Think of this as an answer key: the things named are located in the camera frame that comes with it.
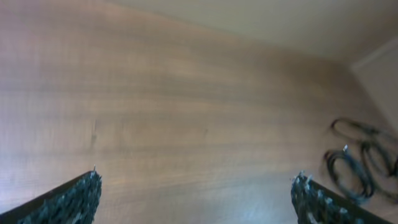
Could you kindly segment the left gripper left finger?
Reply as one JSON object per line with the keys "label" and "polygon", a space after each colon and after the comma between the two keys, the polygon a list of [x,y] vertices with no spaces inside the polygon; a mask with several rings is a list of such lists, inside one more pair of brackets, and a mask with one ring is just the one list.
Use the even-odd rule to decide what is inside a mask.
{"label": "left gripper left finger", "polygon": [[91,224],[100,204],[102,176],[96,170],[1,214],[1,223]]}

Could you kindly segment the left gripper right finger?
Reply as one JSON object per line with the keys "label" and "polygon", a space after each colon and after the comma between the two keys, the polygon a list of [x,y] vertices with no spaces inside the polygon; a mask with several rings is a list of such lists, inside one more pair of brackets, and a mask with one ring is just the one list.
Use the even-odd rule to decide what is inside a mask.
{"label": "left gripper right finger", "polygon": [[292,178],[290,195],[298,224],[392,224],[315,182],[303,172]]}

